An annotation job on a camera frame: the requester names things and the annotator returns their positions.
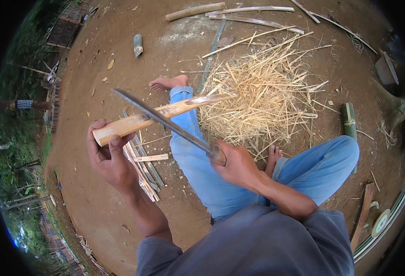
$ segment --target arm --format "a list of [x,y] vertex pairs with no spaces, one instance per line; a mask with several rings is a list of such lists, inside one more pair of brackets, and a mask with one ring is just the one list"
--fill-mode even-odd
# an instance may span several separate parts
[[243,146],[232,147],[221,140],[216,141],[216,145],[225,153],[227,164],[225,167],[215,163],[211,165],[228,183],[265,196],[281,213],[297,220],[303,220],[318,208],[308,196],[272,180],[260,171]]
[[99,147],[96,143],[92,130],[100,129],[107,123],[109,121],[95,121],[89,127],[86,142],[92,168],[119,191],[145,237],[159,237],[172,242],[166,216],[141,189],[135,168],[122,152],[123,145],[130,141],[134,134],[123,138],[113,135],[108,148]]

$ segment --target pile of bamboo shavings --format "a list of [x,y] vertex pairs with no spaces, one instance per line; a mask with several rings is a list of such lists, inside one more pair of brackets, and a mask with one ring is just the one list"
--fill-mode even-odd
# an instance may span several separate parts
[[324,91],[320,88],[328,81],[306,83],[311,74],[302,57],[332,45],[295,49],[294,43],[303,36],[295,35],[277,45],[269,42],[255,54],[212,63],[200,95],[235,93],[238,97],[200,107],[200,128],[208,131],[209,139],[243,145],[255,161],[265,161],[263,152],[271,144],[290,143],[302,129],[310,141],[315,139],[311,129],[318,117],[315,104],[324,109],[316,101],[316,92]]

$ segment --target person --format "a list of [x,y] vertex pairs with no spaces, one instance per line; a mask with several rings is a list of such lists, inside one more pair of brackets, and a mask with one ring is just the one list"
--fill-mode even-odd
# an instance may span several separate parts
[[[188,78],[158,78],[149,86],[170,89],[170,103],[189,99]],[[203,140],[196,111],[172,121]],[[359,158],[349,136],[339,136],[290,159],[269,148],[260,171],[242,146],[218,140],[226,166],[210,163],[205,152],[172,132],[172,154],[212,216],[213,227],[183,252],[172,242],[167,219],[138,184],[122,147],[134,134],[113,135],[99,148],[92,130],[87,143],[92,168],[117,189],[145,236],[137,249],[136,275],[353,275],[354,262],[343,214],[318,207],[343,184]]]

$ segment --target dirt ground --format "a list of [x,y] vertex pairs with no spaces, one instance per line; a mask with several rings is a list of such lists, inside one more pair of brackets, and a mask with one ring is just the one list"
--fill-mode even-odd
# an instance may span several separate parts
[[[316,13],[329,12],[343,25],[363,33],[375,49],[387,50],[388,27],[380,12],[364,0],[331,1],[320,0],[305,3],[306,8]],[[91,1],[98,12],[90,17],[79,33],[68,55],[66,73],[61,83],[61,115],[58,129],[53,137],[53,150],[49,155],[46,173],[57,169],[62,183],[61,194],[57,200],[66,203],[67,213],[73,227],[83,235],[93,254],[108,273],[133,275],[136,270],[136,248],[143,236],[136,228],[122,198],[110,185],[92,171],[89,165],[85,145],[85,135],[91,122],[97,119],[118,120],[123,109],[129,115],[139,113],[121,98],[112,94],[110,88],[121,88],[137,94],[151,106],[160,106],[169,101],[168,93],[150,91],[149,81],[159,76],[173,77],[183,71],[201,71],[197,67],[197,56],[210,51],[213,38],[220,21],[204,16],[192,16],[173,22],[165,22],[164,16],[170,12],[206,4],[204,1],[165,0],[165,1]],[[237,1],[226,1],[228,8],[237,7]],[[274,1],[254,1],[242,6],[274,5]],[[289,0],[278,2],[279,6],[293,7]],[[376,176],[380,192],[375,191],[373,198],[380,204],[380,209],[372,211],[360,242],[371,231],[371,225],[381,211],[393,206],[405,182],[405,141],[398,135],[398,143],[387,149],[385,138],[377,128],[386,118],[384,102],[378,98],[376,91],[368,82],[370,76],[377,77],[374,62],[376,56],[365,48],[359,54],[346,34],[337,27],[322,22],[316,25],[301,10],[295,7],[289,14],[282,11],[264,11],[261,19],[276,21],[284,25],[297,25],[314,31],[303,38],[302,44],[318,45],[320,41],[333,39],[333,52],[338,54],[335,60],[330,48],[317,51],[313,57],[306,58],[313,72],[320,80],[329,80],[326,92],[319,95],[319,102],[332,100],[335,109],[344,102],[352,102],[359,130],[371,135],[374,140],[358,134],[360,158],[358,172],[345,181],[343,186],[322,207],[343,212],[349,235],[354,230],[362,199],[360,197],[363,183],[370,178],[370,170]],[[257,11],[238,16],[256,18]],[[271,30],[266,26],[240,22],[227,22],[221,37],[234,35],[235,40]],[[144,53],[135,58],[133,55],[133,36],[143,37]],[[245,52],[245,46],[233,47],[223,51],[220,60],[234,52]],[[115,59],[112,69],[107,70],[109,62]],[[199,75],[189,73],[190,85],[196,89]],[[330,110],[319,112],[319,118],[313,125],[316,133],[314,145],[343,134],[340,115]],[[142,139],[146,142],[164,136],[158,124],[142,130]],[[168,153],[170,138],[149,144],[150,155]],[[309,148],[309,139],[300,132],[292,143],[285,146],[284,152],[295,155]],[[167,187],[159,193],[158,206],[168,218],[174,242],[186,250],[202,237],[210,226],[210,215],[192,192],[177,163],[167,166],[168,162],[155,167]]]

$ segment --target checkered cloth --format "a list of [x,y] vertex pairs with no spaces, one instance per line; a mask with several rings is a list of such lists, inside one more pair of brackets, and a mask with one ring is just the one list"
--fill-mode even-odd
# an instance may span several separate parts
[[16,108],[17,109],[31,109],[32,100],[17,100]]

